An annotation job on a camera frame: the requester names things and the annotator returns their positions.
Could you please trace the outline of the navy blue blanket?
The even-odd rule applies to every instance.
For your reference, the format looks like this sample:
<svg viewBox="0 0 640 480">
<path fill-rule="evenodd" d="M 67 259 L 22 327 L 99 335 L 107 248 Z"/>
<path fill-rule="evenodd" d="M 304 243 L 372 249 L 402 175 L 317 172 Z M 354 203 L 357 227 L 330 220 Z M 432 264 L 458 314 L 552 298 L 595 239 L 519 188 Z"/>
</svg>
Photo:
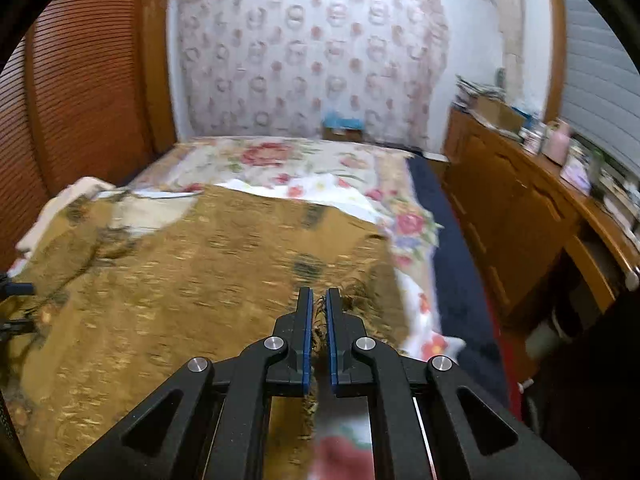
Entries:
<svg viewBox="0 0 640 480">
<path fill-rule="evenodd" d="M 458 364 L 507 408 L 508 381 L 480 272 L 428 160 L 414 156 L 408 168 L 418 202 L 442 226 L 433 257 L 440 332 L 464 341 Z"/>
</svg>

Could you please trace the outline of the floral rose bedspread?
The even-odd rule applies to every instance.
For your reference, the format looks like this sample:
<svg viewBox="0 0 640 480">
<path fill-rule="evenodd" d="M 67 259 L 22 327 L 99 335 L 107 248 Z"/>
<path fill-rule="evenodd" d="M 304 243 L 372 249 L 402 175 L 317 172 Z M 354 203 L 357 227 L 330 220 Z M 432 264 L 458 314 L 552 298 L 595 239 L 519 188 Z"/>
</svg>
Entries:
<svg viewBox="0 0 640 480">
<path fill-rule="evenodd" d="M 232 179 L 276 188 L 301 198 L 326 179 L 359 192 L 390 237 L 392 256 L 405 273 L 432 262 L 442 228 L 416 198 L 409 162 L 414 155 L 371 144 L 284 138 L 218 136 L 179 143 L 134 178 L 134 188 L 177 191 Z"/>
</svg>

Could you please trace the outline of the brown wooden louvered wardrobe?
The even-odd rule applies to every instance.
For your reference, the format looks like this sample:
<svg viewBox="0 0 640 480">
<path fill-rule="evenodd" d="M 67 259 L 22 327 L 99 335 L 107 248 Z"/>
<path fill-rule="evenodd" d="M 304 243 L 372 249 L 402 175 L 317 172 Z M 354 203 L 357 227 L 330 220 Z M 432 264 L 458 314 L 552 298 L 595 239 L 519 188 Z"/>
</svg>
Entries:
<svg viewBox="0 0 640 480">
<path fill-rule="evenodd" d="M 177 136 L 168 0 L 49 0 L 1 55 L 1 264 L 83 177 L 125 184 Z"/>
</svg>

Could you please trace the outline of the brown wooden sideboard cabinet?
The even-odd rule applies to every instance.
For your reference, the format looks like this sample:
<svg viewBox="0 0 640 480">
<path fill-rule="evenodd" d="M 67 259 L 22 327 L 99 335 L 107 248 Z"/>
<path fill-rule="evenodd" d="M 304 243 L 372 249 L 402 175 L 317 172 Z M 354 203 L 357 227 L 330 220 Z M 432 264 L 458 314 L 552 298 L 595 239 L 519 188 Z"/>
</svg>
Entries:
<svg viewBox="0 0 640 480">
<path fill-rule="evenodd" d="M 524 318 L 533 293 L 562 258 L 605 311 L 639 286 L 639 252 L 596 201 L 472 115 L 449 113 L 444 190 L 499 318 Z"/>
</svg>

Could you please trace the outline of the blue fluffy item on box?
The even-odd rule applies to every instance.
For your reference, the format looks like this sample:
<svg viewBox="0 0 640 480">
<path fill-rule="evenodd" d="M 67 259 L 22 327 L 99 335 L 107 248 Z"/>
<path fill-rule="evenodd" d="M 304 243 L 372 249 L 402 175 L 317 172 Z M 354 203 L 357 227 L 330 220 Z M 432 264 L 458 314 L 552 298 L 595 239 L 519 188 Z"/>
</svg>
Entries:
<svg viewBox="0 0 640 480">
<path fill-rule="evenodd" d="M 337 113 L 327 114 L 322 122 L 322 139 L 362 143 L 364 141 L 363 122 L 357 118 L 342 117 Z"/>
</svg>

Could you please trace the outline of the cardboard box on cabinet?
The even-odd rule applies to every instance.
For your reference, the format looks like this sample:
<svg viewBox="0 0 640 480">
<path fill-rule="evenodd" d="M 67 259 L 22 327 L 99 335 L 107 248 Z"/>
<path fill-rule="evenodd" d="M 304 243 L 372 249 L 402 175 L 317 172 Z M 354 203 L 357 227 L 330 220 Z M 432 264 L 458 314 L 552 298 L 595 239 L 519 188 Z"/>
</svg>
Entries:
<svg viewBox="0 0 640 480">
<path fill-rule="evenodd" d="M 524 117 L 505 102 L 488 96 L 475 98 L 472 112 L 487 127 L 510 133 L 519 133 Z"/>
</svg>

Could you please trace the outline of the stack of folded papers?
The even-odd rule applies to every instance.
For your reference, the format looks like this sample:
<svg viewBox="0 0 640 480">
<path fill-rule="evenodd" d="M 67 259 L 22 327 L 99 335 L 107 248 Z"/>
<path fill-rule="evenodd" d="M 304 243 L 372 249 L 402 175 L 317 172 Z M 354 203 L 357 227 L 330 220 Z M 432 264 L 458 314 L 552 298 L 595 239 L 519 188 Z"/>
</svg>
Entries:
<svg viewBox="0 0 640 480">
<path fill-rule="evenodd" d="M 503 88 L 492 84 L 479 84 L 464 77 L 456 76 L 457 94 L 454 97 L 454 105 L 460 110 L 470 110 L 480 96 L 498 101 L 504 100 Z"/>
</svg>

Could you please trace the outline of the pink jug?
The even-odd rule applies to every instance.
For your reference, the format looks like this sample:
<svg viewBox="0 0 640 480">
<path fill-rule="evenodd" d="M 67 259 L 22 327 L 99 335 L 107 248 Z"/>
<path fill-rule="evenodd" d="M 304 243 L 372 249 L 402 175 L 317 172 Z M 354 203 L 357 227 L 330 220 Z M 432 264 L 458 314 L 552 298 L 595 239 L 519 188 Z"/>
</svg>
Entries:
<svg viewBox="0 0 640 480">
<path fill-rule="evenodd" d="M 561 119 L 549 122 L 546 129 L 546 140 L 542 154 L 555 165 L 565 164 L 568 148 L 570 147 L 570 125 Z"/>
</svg>

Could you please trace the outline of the circle patterned lace curtain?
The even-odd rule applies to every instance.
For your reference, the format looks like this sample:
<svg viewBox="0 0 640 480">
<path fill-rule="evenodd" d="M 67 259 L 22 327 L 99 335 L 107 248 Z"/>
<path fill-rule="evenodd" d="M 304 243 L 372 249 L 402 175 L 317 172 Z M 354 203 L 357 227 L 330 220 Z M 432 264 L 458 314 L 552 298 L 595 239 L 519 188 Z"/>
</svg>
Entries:
<svg viewBox="0 0 640 480">
<path fill-rule="evenodd" d="M 176 0 L 198 136 L 320 136 L 332 120 L 426 148 L 447 65 L 442 0 Z"/>
</svg>

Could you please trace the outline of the grey window blind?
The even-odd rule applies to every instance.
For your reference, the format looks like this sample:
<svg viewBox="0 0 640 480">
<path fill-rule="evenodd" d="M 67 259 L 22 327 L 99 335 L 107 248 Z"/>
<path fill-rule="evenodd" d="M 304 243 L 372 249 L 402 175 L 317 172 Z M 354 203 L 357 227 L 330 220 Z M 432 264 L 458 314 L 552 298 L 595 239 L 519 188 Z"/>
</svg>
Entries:
<svg viewBox="0 0 640 480">
<path fill-rule="evenodd" d="M 563 1 L 566 55 L 561 117 L 638 174 L 639 72 L 588 0 Z"/>
</svg>

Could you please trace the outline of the beige tied window curtain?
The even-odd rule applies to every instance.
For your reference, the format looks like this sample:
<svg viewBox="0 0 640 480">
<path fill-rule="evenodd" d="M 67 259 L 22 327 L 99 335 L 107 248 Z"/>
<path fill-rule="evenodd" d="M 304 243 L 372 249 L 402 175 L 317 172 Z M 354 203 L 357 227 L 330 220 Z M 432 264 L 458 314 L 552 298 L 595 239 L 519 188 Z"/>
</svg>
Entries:
<svg viewBox="0 0 640 480">
<path fill-rule="evenodd" d="M 514 104 L 523 94 L 524 3 L 523 0 L 496 0 L 496 3 L 503 40 L 504 93 L 506 102 Z"/>
</svg>

